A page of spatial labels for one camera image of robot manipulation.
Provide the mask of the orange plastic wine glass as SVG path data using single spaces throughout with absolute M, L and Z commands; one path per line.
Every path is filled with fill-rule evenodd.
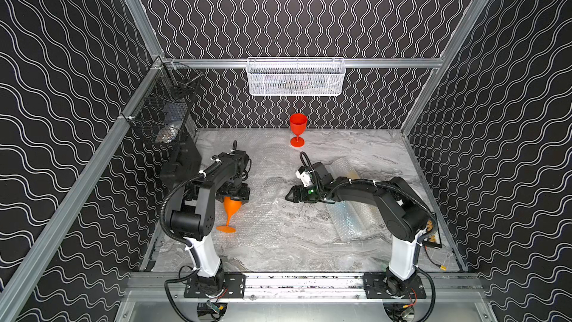
M 233 200 L 230 197 L 226 197 L 223 200 L 223 208 L 226 212 L 226 224 L 217 226 L 217 230 L 222 233 L 235 233 L 236 229 L 230 225 L 232 216 L 237 213 L 243 206 L 242 201 Z

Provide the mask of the bubble orange glass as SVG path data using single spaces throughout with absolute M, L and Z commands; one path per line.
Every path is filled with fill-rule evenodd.
M 285 200 L 292 182 L 270 177 L 249 183 L 250 200 L 231 218 L 233 233 L 213 231 L 215 247 L 220 251 L 239 247 L 278 244 L 282 231 L 299 213 L 299 205 Z

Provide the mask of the red plastic wine glass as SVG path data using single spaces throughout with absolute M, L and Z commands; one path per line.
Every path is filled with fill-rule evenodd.
M 290 144 L 295 148 L 301 148 L 305 144 L 302 134 L 305 132 L 308 124 L 308 118 L 302 113 L 295 113 L 290 117 L 290 130 L 294 137 L 290 140 Z

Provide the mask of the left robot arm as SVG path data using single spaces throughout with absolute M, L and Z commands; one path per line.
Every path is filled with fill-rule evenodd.
M 174 183 L 162 203 L 159 223 L 165 235 L 182 243 L 195 267 L 189 282 L 207 296 L 223 291 L 224 269 L 212 241 L 216 203 L 247 203 L 250 187 L 245 180 L 251 159 L 232 149 L 213 157 L 213 164 Z

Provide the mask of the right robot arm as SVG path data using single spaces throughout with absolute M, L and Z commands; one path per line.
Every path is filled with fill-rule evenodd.
M 438 231 L 438 223 L 428 205 L 404 179 L 374 181 L 338 177 L 325 186 L 292 186 L 285 199 L 296 204 L 350 201 L 377 208 L 392 235 L 392 254 L 381 283 L 382 290 L 392 298 L 415 292 L 416 278 L 421 273 L 418 267 L 421 245 Z

